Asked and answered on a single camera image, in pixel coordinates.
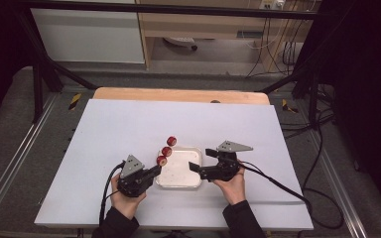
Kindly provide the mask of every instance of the hand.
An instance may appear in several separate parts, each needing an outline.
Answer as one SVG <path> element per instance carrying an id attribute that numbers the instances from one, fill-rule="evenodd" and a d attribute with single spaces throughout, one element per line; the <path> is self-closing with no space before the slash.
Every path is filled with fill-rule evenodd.
<path id="1" fill-rule="evenodd" d="M 117 191 L 117 182 L 119 181 L 120 174 L 117 174 L 111 179 L 112 191 Z M 139 203 L 147 196 L 144 192 L 138 197 L 128 197 L 122 192 L 118 191 L 110 196 L 112 206 L 120 213 L 132 220 L 135 216 Z"/>
<path id="2" fill-rule="evenodd" d="M 213 183 L 221 188 L 225 199 L 231 205 L 246 200 L 245 186 L 244 186 L 244 169 L 240 167 L 237 174 L 229 181 L 214 180 Z"/>

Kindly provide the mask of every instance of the sleeve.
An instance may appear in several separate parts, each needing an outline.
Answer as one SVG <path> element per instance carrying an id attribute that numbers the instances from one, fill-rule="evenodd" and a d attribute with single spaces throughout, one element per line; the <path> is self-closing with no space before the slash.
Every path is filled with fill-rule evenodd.
<path id="1" fill-rule="evenodd" d="M 92 232 L 92 238 L 128 238 L 138 229 L 138 220 L 126 218 L 122 213 L 111 207 L 103 224 Z"/>
<path id="2" fill-rule="evenodd" d="M 228 205 L 222 214 L 232 238 L 266 238 L 247 200 Z"/>

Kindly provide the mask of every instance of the white tabletop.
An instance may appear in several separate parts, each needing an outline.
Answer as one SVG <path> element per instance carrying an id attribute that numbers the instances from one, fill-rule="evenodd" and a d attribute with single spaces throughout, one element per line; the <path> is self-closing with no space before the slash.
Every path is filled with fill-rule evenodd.
<path id="1" fill-rule="evenodd" d="M 97 226 L 112 169 L 130 154 L 151 168 L 172 135 L 178 146 L 199 148 L 203 166 L 217 163 L 204 150 L 225 140 L 253 147 L 238 152 L 238 158 L 301 193 L 273 106 L 91 99 L 35 223 Z M 245 179 L 247 199 L 264 229 L 313 229 L 302 201 L 254 173 L 246 172 Z M 154 182 L 136 217 L 144 228 L 220 229 L 227 227 L 221 214 L 226 204 L 219 188 L 206 180 L 194 190 L 164 189 Z"/>

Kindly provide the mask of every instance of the wooden edge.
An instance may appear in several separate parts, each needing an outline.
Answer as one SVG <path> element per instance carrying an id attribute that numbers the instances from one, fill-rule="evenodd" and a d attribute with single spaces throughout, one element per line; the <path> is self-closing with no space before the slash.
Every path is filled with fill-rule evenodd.
<path id="1" fill-rule="evenodd" d="M 269 105 L 265 93 L 240 91 L 210 91 L 182 89 L 100 87 L 93 99 L 155 100 L 181 102 L 211 102 Z"/>

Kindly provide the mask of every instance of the white tray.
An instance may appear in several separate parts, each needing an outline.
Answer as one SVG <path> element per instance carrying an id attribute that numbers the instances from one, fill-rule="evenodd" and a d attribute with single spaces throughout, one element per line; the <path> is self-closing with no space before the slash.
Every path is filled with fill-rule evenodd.
<path id="1" fill-rule="evenodd" d="M 172 147 L 167 164 L 156 177 L 156 183 L 163 188 L 197 188 L 201 180 L 199 174 L 190 170 L 189 162 L 201 166 L 202 153 L 195 147 Z"/>

